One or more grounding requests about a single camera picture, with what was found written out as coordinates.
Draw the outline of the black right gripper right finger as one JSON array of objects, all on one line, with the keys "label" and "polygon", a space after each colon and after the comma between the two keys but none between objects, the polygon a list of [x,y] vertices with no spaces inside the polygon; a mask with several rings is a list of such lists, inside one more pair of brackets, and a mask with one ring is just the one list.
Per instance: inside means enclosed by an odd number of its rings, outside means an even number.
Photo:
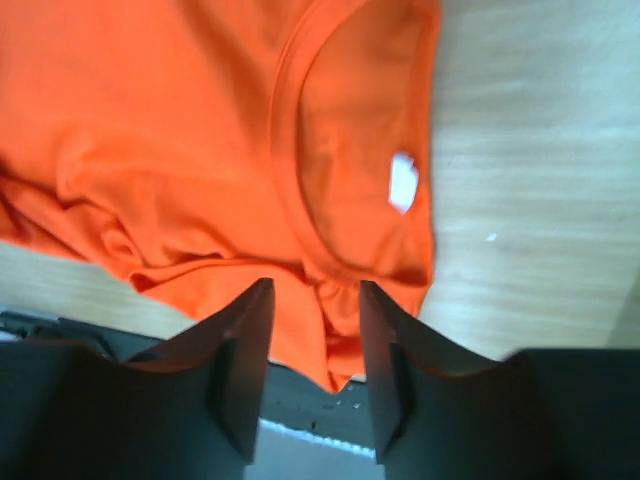
[{"label": "black right gripper right finger", "polygon": [[360,286],[376,460],[389,479],[635,479],[639,353],[533,348],[493,361]]}]

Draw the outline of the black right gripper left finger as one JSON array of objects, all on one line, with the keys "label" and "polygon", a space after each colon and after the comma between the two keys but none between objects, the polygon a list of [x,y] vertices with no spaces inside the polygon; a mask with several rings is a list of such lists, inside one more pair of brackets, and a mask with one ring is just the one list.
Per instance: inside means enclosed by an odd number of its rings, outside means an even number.
[{"label": "black right gripper left finger", "polygon": [[1,345],[5,479],[240,479],[254,459],[275,288],[125,362],[78,340]]}]

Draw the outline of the orange t shirt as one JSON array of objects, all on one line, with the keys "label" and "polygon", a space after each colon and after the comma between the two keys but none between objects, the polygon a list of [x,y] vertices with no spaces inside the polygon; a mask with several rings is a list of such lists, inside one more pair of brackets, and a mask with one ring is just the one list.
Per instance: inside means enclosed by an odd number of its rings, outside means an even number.
[{"label": "orange t shirt", "polygon": [[273,280],[273,360],[364,371],[359,285],[432,284],[436,1],[5,1],[1,238],[201,320]]}]

